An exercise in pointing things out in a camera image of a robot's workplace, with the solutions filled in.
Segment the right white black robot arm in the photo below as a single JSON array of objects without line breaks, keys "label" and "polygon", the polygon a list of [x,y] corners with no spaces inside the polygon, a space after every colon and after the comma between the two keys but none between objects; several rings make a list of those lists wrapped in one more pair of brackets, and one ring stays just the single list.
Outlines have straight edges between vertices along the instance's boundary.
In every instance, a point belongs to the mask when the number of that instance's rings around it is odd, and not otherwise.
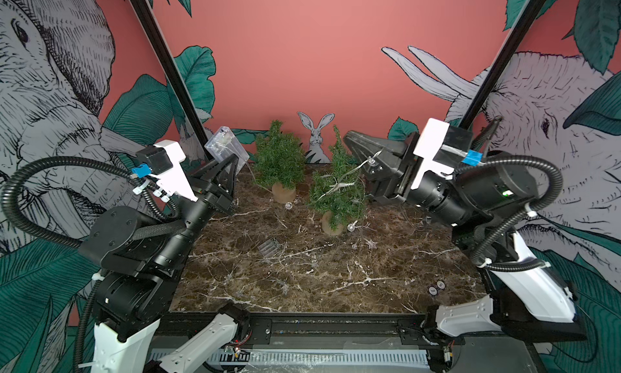
[{"label": "right white black robot arm", "polygon": [[406,141],[348,132],[344,143],[362,163],[372,199],[409,203],[451,229],[451,241],[480,271],[486,295],[428,309],[420,330],[432,342],[502,332],[525,342],[587,338],[572,285],[537,258],[517,229],[560,194],[561,171],[533,156],[476,150],[456,127],[425,129]]}]

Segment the clear string light battery box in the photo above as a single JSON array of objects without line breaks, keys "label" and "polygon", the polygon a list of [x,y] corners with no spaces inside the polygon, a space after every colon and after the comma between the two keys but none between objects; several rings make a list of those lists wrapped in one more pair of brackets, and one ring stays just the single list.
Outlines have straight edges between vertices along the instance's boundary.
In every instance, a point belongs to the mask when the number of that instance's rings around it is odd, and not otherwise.
[{"label": "clear string light battery box", "polygon": [[236,174],[242,170],[250,158],[234,132],[226,126],[220,127],[213,133],[205,144],[205,149],[217,162],[223,162],[229,156],[237,156]]}]

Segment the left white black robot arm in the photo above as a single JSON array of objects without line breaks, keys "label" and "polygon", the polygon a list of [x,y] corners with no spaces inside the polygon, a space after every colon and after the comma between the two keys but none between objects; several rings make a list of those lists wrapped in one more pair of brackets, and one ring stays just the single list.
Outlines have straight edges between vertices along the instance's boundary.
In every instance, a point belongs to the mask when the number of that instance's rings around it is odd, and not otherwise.
[{"label": "left white black robot arm", "polygon": [[[52,156],[22,166],[1,185],[1,230],[26,245],[1,256],[4,372],[193,372],[221,348],[251,336],[249,315],[226,304],[172,356],[152,363],[150,342],[168,312],[195,242],[211,218],[233,211],[237,158],[158,182],[178,165],[140,153],[146,169]],[[75,169],[124,179],[139,205],[115,206],[70,237],[33,187]]]}]

